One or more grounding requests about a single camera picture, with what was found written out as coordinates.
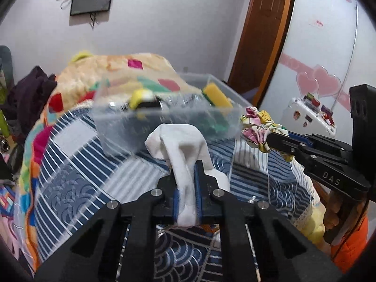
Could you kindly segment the person right hand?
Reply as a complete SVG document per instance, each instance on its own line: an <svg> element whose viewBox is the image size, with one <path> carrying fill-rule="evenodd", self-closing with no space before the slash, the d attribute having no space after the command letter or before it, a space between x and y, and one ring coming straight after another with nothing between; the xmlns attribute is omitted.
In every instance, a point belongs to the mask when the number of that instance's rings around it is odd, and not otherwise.
<svg viewBox="0 0 376 282"><path fill-rule="evenodd" d="M331 230L333 227L339 224L340 219L338 212L342 206L343 200L344 198L338 192L333 190L330 192L323 219L323 224L327 230Z"/></svg>

